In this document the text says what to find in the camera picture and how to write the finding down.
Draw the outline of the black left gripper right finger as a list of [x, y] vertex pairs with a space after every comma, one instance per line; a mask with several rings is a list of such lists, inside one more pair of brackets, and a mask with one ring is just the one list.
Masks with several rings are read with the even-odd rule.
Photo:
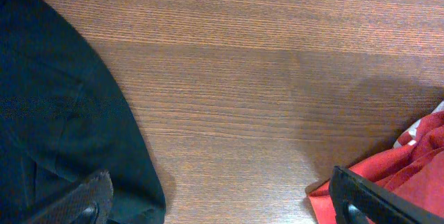
[[443, 224], [443, 218], [340, 166], [333, 169], [329, 193], [337, 224]]

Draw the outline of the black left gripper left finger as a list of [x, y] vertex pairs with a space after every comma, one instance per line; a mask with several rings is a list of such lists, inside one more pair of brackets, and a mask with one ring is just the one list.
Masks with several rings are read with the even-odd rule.
[[113, 186], [106, 170], [50, 195], [22, 214], [28, 224], [100, 224], [106, 223], [112, 209]]

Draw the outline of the red t-shirt white print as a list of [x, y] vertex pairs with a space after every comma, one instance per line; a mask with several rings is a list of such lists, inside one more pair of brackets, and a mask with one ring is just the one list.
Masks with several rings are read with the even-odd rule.
[[[345, 169], [443, 218], [443, 105], [407, 128], [391, 149]], [[336, 223], [329, 185], [308, 195], [321, 224]]]

